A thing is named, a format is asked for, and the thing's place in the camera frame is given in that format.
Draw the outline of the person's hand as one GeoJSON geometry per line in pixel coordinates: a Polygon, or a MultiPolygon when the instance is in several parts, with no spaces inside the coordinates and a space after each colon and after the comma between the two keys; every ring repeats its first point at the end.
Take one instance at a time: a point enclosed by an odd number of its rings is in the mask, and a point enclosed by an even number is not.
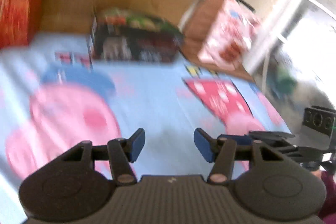
{"type": "Polygon", "coordinates": [[[311,174],[313,174],[315,177],[317,177],[319,179],[321,179],[321,177],[322,177],[322,171],[320,169],[311,172],[311,174]]]}

